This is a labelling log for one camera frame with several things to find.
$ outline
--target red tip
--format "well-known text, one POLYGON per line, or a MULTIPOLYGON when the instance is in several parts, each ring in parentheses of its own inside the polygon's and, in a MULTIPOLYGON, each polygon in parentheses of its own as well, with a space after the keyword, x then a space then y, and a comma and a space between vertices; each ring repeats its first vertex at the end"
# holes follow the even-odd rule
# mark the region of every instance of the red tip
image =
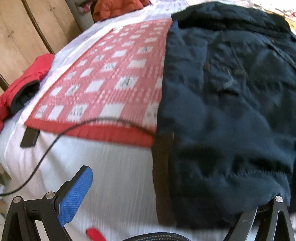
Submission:
POLYGON ((85 233, 91 241, 106 241, 105 237, 95 228, 87 229, 85 233))

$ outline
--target red and white checkered towel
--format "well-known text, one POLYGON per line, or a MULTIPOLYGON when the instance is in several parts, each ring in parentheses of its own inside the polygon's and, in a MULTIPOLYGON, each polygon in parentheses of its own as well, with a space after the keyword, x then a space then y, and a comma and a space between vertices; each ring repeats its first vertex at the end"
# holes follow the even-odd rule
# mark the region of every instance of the red and white checkered towel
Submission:
MULTIPOLYGON (((60 133, 95 117, 116 117, 156 130, 166 35, 171 19, 114 29, 86 51, 45 93, 25 125, 60 133)), ((68 133, 87 139, 148 147, 148 134, 100 122, 68 133)))

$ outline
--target bed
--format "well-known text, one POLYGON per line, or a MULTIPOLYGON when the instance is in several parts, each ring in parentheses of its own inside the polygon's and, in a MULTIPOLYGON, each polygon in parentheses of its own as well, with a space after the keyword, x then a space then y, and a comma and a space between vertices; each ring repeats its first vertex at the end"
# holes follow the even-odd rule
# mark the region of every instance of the bed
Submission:
MULTIPOLYGON (((0 162, 12 178, 7 191, 24 183, 56 137, 55 134, 41 131, 34 148, 20 148, 26 129, 24 122, 57 76, 112 29, 148 20, 168 19, 172 13, 188 6, 185 0, 151 2, 150 6, 140 11, 94 24, 58 52, 51 70, 41 83, 40 91, 23 111, 6 121, 1 132, 0 162)), ((25 200, 41 198, 49 191, 58 190, 82 165, 92 168, 94 180, 74 220, 66 224, 73 241, 88 240, 85 230, 90 227, 97 228, 106 240, 124 240, 150 232, 174 232, 192 241, 212 241, 223 240, 228 232, 160 226, 155 206, 151 149, 76 137, 61 137, 33 179, 17 194, 6 197, 5 201, 11 203, 16 195, 25 200)), ((46 240, 40 223, 38 228, 41 239, 46 240)), ((248 240, 254 240, 255 234, 256 230, 253 230, 248 240)))

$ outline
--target orange jacket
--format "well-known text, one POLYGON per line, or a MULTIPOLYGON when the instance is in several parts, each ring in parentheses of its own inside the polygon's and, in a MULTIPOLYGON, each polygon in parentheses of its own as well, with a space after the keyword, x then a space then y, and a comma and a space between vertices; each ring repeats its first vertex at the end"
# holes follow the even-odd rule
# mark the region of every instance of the orange jacket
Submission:
POLYGON ((149 0, 98 0, 93 12, 95 22, 140 10, 149 5, 149 0))

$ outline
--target blue gripper pad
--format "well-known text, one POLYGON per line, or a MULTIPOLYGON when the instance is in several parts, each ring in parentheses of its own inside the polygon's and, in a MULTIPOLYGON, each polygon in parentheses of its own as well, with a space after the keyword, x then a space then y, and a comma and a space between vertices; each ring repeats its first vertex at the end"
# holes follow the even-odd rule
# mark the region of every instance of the blue gripper pad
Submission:
POLYGON ((90 167, 82 166, 71 181, 65 182, 57 191, 55 209, 62 227, 73 220, 93 180, 90 167))

